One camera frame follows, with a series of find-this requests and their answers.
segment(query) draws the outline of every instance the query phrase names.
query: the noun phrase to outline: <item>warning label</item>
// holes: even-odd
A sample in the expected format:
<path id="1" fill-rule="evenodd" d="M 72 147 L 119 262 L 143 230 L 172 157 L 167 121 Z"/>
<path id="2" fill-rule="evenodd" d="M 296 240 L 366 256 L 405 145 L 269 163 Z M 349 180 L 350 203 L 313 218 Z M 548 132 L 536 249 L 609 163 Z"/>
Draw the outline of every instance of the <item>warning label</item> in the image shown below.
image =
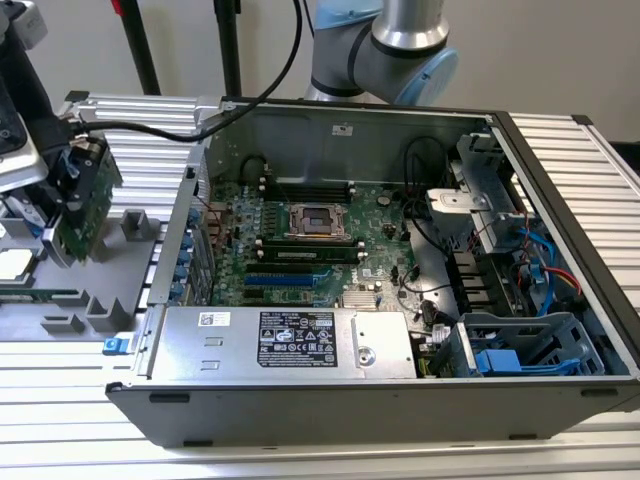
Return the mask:
<path id="1" fill-rule="evenodd" d="M 261 367 L 337 367 L 336 325 L 331 312 L 261 312 Z"/>

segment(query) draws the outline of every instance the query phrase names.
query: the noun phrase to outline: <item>cable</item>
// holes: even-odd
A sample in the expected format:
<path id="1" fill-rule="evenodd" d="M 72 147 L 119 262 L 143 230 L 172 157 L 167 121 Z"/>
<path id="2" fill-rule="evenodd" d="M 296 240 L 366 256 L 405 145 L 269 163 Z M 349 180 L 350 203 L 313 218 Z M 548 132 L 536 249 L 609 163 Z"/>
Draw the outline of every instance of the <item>cable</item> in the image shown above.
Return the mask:
<path id="1" fill-rule="evenodd" d="M 582 294 L 582 287 L 580 286 L 580 282 L 578 282 L 578 279 L 573 275 L 571 275 L 566 270 L 562 270 L 561 268 L 553 268 L 553 267 L 542 267 L 542 270 L 544 270 L 545 272 L 558 275 L 562 280 L 566 281 L 567 283 L 569 283 L 569 285 L 571 285 L 576 290 L 578 290 L 578 295 Z"/>
<path id="2" fill-rule="evenodd" d="M 302 4 L 304 5 L 304 13 L 307 16 L 307 24 L 309 25 L 309 31 L 311 32 L 311 37 L 316 38 L 316 32 L 313 29 L 313 23 L 311 23 L 311 14 L 309 13 L 309 4 L 307 0 L 302 0 Z"/>
<path id="3" fill-rule="evenodd" d="M 444 158 L 444 173 L 446 174 L 448 171 L 448 167 L 449 167 L 449 156 L 447 155 L 447 149 L 444 148 L 444 145 L 442 144 L 442 142 L 440 140 L 438 140 L 435 137 L 432 137 L 431 135 L 421 135 L 419 137 L 415 137 L 413 140 L 411 140 L 407 146 L 404 148 L 402 157 L 403 157 L 403 174 L 404 174 L 404 188 L 405 188 L 405 193 L 409 193 L 409 153 L 411 151 L 411 147 L 413 147 L 417 142 L 421 141 L 421 140 L 431 140 L 432 142 L 435 142 L 438 147 L 440 147 L 440 150 L 442 151 L 442 155 Z"/>
<path id="4" fill-rule="evenodd" d="M 251 103 L 247 104 L 243 108 L 236 109 L 234 113 L 229 115 L 227 118 L 222 120 L 220 123 L 213 125 L 209 128 L 205 128 L 199 133 L 195 133 L 193 135 L 177 135 L 175 133 L 167 132 L 165 130 L 161 130 L 159 128 L 148 127 L 146 125 L 142 125 L 140 123 L 132 123 L 132 122 L 119 122 L 119 121 L 103 121 L 103 122 L 79 122 L 74 124 L 73 128 L 75 133 L 89 133 L 94 130 L 131 130 L 134 132 L 146 133 L 149 135 L 154 135 L 156 137 L 166 138 L 167 140 L 171 140 L 174 142 L 180 143 L 193 143 L 204 140 L 207 137 L 214 135 L 219 132 L 223 128 L 228 127 L 236 120 L 239 120 L 247 113 L 252 111 L 258 105 L 263 103 L 269 95 L 271 95 L 276 88 L 282 83 L 282 80 L 287 76 L 289 70 L 291 69 L 291 65 L 293 65 L 293 61 L 298 54 L 298 50 L 300 48 L 300 38 L 302 37 L 302 9 L 300 7 L 300 0 L 292 0 L 293 6 L 296 11 L 296 33 L 293 40 L 293 46 L 291 48 L 291 53 L 289 54 L 289 58 L 285 63 L 284 68 L 280 72 L 280 74 L 276 77 L 273 83 L 267 88 L 264 92 L 260 94 L 257 98 L 255 98 Z"/>
<path id="5" fill-rule="evenodd" d="M 553 246 L 552 243 L 547 242 L 544 238 L 542 238 L 540 235 L 538 235 L 537 233 L 531 232 L 529 230 L 526 230 L 524 228 L 521 228 L 518 230 L 518 233 L 520 235 L 524 235 L 525 238 L 529 238 L 530 240 L 539 243 L 540 245 L 543 245 L 547 248 L 547 250 L 549 250 L 549 257 L 551 259 L 551 265 L 553 265 L 554 263 L 556 263 L 556 249 Z M 540 307 L 540 310 L 538 310 L 537 313 L 537 317 L 542 317 L 544 315 L 547 314 L 547 312 L 549 311 L 549 307 L 551 307 L 551 303 L 553 303 L 553 292 L 555 290 L 555 286 L 556 286 L 556 279 L 554 275 L 549 275 L 549 284 L 547 287 L 547 295 L 544 299 L 544 303 L 542 304 L 542 306 Z"/>
<path id="6" fill-rule="evenodd" d="M 412 200 L 411 201 L 411 221 L 413 222 L 413 226 L 416 227 L 416 230 L 418 230 L 418 232 L 420 232 L 420 235 L 422 235 L 422 237 L 429 242 L 429 244 L 431 246 L 433 246 L 434 248 L 437 248 L 445 257 L 449 256 L 449 252 L 447 252 L 444 248 L 442 248 L 440 245 L 438 245 L 438 243 L 433 240 L 429 235 L 427 235 L 427 232 L 425 232 L 422 227 L 420 225 L 418 225 L 418 222 L 416 220 L 416 203 L 418 203 L 419 200 Z"/>
<path id="7" fill-rule="evenodd" d="M 220 236 L 220 234 L 222 234 L 222 223 L 220 223 L 220 219 L 218 218 L 218 212 L 216 212 L 213 208 L 211 208 L 211 205 L 209 205 L 207 202 L 205 202 L 204 200 L 202 200 L 200 197 L 198 197 L 196 195 L 196 198 L 198 199 L 198 201 L 203 204 L 205 206 L 205 208 L 210 212 L 213 213 L 213 217 L 216 219 L 216 223 L 218 224 L 218 235 L 216 235 L 216 238 Z"/>
<path id="8" fill-rule="evenodd" d="M 410 270 L 407 271 L 407 273 L 404 274 L 404 276 L 400 279 L 400 288 L 404 288 L 405 290 L 407 290 L 408 292 L 411 293 L 431 293 L 431 292 L 435 292 L 436 290 L 442 290 L 443 288 L 450 288 L 451 284 L 447 283 L 446 285 L 439 285 L 437 287 L 433 287 L 433 288 L 429 288 L 427 290 L 416 290 L 414 288 L 411 288 L 407 285 L 407 277 L 409 276 L 409 274 L 414 271 L 416 268 L 418 268 L 418 265 L 414 265 Z"/>

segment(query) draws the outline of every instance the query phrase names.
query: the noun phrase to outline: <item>blue latch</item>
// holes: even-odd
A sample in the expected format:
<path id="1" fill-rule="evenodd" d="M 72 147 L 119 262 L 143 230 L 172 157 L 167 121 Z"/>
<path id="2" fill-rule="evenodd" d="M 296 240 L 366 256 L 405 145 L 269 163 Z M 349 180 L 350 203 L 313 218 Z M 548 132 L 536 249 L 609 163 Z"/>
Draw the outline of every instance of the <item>blue latch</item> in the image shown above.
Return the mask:
<path id="1" fill-rule="evenodd" d="M 127 355 L 129 340 L 126 338 L 107 338 L 102 345 L 103 355 Z"/>
<path id="2" fill-rule="evenodd" d="M 186 248 L 191 248 L 193 247 L 193 238 L 191 238 L 189 235 L 183 235 L 182 236 L 182 242 L 180 242 L 180 249 L 184 250 Z"/>

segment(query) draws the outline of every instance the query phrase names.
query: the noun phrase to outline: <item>green circuit board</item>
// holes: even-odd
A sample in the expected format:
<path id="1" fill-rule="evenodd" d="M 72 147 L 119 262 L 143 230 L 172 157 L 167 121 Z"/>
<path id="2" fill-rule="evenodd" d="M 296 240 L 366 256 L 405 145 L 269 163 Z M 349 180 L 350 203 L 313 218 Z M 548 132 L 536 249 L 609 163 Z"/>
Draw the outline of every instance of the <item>green circuit board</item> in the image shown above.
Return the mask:
<path id="1" fill-rule="evenodd" d="M 231 213 L 220 216 L 222 233 L 213 242 L 216 273 L 212 304 L 335 307 L 345 292 L 370 292 L 375 283 L 380 282 L 374 292 L 379 302 L 377 310 L 411 312 L 416 308 L 415 299 L 399 300 L 398 287 L 391 282 L 394 266 L 403 274 L 414 264 L 410 241 L 400 239 L 403 223 L 401 203 L 378 204 L 379 197 L 391 199 L 392 196 L 393 191 L 384 186 L 356 185 L 351 202 L 336 205 L 342 212 L 346 237 L 365 243 L 367 256 L 361 262 L 315 262 L 306 265 L 312 268 L 317 279 L 313 287 L 255 287 L 245 285 L 245 275 L 249 265 L 259 263 L 254 247 L 256 238 L 266 231 L 273 238 L 283 238 L 289 229 L 292 203 L 264 201 L 254 188 L 241 187 L 237 183 L 215 185 L 212 202 L 229 206 Z M 226 232 L 235 232 L 236 227 L 239 229 L 238 238 L 229 239 Z M 388 236 L 389 228 L 396 231 L 391 238 Z"/>

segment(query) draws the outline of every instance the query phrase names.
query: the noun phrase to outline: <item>black pcie slot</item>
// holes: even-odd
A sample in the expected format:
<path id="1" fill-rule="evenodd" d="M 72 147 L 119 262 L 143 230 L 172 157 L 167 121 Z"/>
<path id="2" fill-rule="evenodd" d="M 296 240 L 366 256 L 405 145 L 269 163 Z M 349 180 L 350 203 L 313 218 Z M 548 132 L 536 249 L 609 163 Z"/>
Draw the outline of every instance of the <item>black pcie slot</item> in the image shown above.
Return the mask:
<path id="1" fill-rule="evenodd" d="M 311 275 L 313 269 L 306 265 L 250 263 L 246 273 L 289 273 L 294 275 Z"/>
<path id="2" fill-rule="evenodd" d="M 305 263 L 315 265 L 357 265 L 360 263 L 357 247 L 263 245 L 260 250 L 264 254 L 262 261 L 267 263 Z"/>
<path id="3" fill-rule="evenodd" d="M 356 248 L 358 240 L 354 241 L 326 241 L 326 242 L 314 242 L 310 240 L 273 240 L 265 238 L 262 240 L 262 244 L 267 247 L 305 247 L 305 248 Z"/>

